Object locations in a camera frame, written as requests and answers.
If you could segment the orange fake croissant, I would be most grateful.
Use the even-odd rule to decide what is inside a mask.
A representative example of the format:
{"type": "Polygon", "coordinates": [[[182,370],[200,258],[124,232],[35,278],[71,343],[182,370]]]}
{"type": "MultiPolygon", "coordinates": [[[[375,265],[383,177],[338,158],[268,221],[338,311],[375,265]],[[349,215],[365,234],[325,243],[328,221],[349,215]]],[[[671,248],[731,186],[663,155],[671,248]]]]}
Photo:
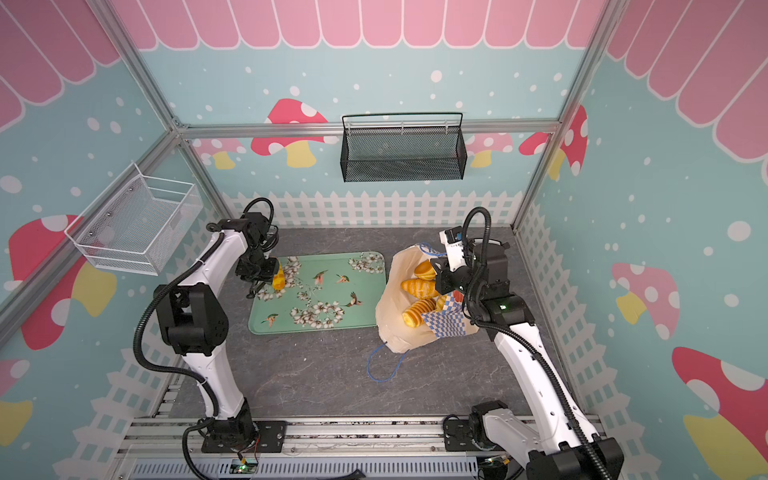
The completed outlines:
{"type": "Polygon", "coordinates": [[[403,291],[417,299],[428,299],[438,296],[433,280],[424,280],[420,278],[408,279],[403,281],[400,284],[400,287],[403,291]]]}

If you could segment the yellow fake croissant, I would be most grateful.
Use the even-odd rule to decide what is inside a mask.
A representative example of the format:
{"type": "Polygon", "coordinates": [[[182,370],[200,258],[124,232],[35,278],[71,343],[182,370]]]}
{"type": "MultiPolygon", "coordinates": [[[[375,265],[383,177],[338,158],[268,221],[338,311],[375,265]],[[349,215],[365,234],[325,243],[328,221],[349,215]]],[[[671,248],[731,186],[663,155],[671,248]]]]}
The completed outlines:
{"type": "Polygon", "coordinates": [[[419,263],[415,267],[413,274],[416,278],[425,281],[433,281],[437,276],[437,273],[429,260],[419,263]]]}

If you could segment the green floral serving tray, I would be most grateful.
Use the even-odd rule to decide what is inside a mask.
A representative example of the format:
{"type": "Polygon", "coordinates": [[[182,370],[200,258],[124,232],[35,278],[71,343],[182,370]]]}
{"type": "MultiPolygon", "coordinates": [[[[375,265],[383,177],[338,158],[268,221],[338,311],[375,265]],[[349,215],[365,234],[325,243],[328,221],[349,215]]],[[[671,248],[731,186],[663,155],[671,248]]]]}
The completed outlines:
{"type": "Polygon", "coordinates": [[[254,335],[290,334],[376,325],[386,286],[385,259],[375,251],[286,256],[284,287],[258,292],[248,320],[254,335]]]}

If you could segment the checkered paper croissant bag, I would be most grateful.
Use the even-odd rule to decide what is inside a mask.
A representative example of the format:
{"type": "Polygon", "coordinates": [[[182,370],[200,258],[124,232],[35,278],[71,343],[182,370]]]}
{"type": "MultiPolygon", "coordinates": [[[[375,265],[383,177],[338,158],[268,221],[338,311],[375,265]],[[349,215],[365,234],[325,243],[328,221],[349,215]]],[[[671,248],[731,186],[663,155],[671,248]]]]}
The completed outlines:
{"type": "Polygon", "coordinates": [[[479,331],[462,312],[463,294],[439,294],[433,259],[444,259],[425,243],[394,255],[388,280],[375,308],[381,345],[404,358],[410,351],[440,339],[466,337],[479,331]]]}

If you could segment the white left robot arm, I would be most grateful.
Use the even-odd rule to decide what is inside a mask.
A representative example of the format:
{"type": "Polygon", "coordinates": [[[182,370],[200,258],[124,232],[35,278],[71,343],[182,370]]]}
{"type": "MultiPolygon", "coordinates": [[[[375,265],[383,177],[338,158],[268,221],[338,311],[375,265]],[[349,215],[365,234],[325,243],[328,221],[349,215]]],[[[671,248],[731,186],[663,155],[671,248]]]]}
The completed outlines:
{"type": "Polygon", "coordinates": [[[134,333],[133,354],[141,367],[184,375],[197,383],[205,416],[195,430],[206,447],[242,451],[259,439],[227,358],[229,319],[218,295],[230,270],[249,285],[249,299],[272,282],[279,262],[269,251],[279,235],[271,221],[255,211],[208,224],[214,237],[207,249],[189,269],[155,289],[134,333]],[[146,357],[143,336],[151,317],[158,321],[163,342],[182,357],[186,368],[163,366],[146,357]]]}

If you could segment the black mesh wall basket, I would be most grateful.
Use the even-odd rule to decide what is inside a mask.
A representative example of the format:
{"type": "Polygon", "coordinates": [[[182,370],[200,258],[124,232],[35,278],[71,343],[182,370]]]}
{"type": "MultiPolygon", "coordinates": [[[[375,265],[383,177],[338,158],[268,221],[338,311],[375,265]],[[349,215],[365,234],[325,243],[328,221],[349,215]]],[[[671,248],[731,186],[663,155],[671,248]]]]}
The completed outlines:
{"type": "Polygon", "coordinates": [[[341,123],[346,182],[464,178],[468,153],[461,112],[349,114],[341,123]]]}

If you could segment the yellow fake bread loaf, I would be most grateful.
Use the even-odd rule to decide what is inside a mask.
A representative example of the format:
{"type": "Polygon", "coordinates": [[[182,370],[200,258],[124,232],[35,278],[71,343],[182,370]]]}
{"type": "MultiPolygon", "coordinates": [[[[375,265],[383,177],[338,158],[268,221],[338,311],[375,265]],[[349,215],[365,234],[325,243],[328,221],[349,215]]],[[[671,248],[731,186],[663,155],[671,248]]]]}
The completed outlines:
{"type": "Polygon", "coordinates": [[[441,311],[444,303],[442,297],[420,299],[402,312],[402,320],[407,327],[417,328],[427,313],[441,311]]]}

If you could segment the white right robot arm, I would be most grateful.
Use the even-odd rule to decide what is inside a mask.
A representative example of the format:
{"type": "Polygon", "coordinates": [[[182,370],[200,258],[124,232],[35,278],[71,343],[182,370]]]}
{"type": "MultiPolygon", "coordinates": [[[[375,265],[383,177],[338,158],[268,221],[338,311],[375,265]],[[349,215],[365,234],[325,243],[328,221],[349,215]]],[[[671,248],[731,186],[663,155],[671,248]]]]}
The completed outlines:
{"type": "Polygon", "coordinates": [[[598,433],[553,366],[531,310],[511,289],[509,246],[492,239],[491,224],[490,212],[475,207],[461,226],[441,232],[446,253],[431,262],[436,290],[461,294],[461,319],[485,331],[502,354],[534,423],[525,424],[502,402],[485,402],[470,416],[473,442],[502,449],[529,479],[617,479],[621,447],[598,433]]]}

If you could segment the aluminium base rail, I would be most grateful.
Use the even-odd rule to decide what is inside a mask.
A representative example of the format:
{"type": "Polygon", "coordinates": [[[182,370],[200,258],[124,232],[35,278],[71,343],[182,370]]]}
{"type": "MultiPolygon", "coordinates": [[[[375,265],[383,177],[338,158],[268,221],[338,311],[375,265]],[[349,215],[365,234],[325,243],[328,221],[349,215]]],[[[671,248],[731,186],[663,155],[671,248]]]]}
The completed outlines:
{"type": "MultiPolygon", "coordinates": [[[[182,456],[191,418],[137,418],[74,434],[72,457],[56,463],[60,479],[190,479],[182,456]]],[[[325,479],[358,472],[366,479],[478,479],[482,468],[515,470],[499,448],[478,448],[462,421],[443,416],[263,419],[265,439],[236,453],[202,451],[189,438],[195,466],[211,479],[325,479]]]]}

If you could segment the black metal tongs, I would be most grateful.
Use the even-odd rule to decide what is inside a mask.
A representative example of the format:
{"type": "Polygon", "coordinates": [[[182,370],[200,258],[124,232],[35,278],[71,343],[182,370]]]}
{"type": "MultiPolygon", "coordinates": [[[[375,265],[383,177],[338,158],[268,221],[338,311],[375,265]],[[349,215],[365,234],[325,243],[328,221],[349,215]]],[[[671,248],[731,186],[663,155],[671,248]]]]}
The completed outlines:
{"type": "Polygon", "coordinates": [[[246,298],[254,299],[267,284],[271,284],[278,274],[279,268],[279,263],[273,259],[271,262],[256,268],[253,273],[245,275],[243,279],[250,284],[246,298]]]}

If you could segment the yellow fake bread roll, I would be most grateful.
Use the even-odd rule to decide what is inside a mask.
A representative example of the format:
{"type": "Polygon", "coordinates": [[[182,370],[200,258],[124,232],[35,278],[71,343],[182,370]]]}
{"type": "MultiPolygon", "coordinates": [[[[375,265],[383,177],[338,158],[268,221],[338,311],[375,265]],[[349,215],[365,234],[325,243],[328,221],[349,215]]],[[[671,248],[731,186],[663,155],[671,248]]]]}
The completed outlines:
{"type": "Polygon", "coordinates": [[[282,292],[285,289],[286,280],[284,269],[282,266],[278,268],[278,272],[272,279],[272,288],[275,292],[282,292]]]}

